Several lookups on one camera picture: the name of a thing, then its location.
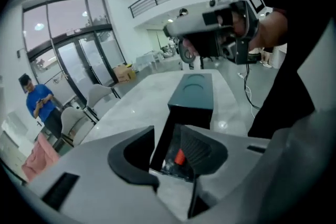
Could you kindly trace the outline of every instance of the floor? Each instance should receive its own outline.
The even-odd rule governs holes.
[[[121,96],[124,96],[140,81],[151,74],[180,70],[179,61],[179,57],[167,58],[163,62],[157,63],[157,70],[154,66],[148,66],[136,74],[137,78],[135,80],[117,84],[116,89]],[[238,76],[238,73],[246,71],[246,67],[238,66],[228,60],[215,60],[211,62],[210,60],[205,59],[204,69],[217,69],[222,74],[237,100],[246,129],[249,130],[254,118],[251,114],[250,104],[244,93],[244,81]],[[266,68],[260,63],[250,65],[250,74],[247,85],[252,91],[252,103],[254,105],[259,107],[262,106],[273,85],[277,73],[278,69]],[[254,116],[257,113],[258,110],[253,109]]]

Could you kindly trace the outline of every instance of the marble table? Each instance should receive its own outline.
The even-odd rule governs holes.
[[[146,77],[102,117],[82,143],[154,125],[157,146],[169,115],[167,103],[186,73],[212,74],[214,111],[211,130],[247,136],[238,104],[228,84],[218,70],[206,69],[172,71]]]

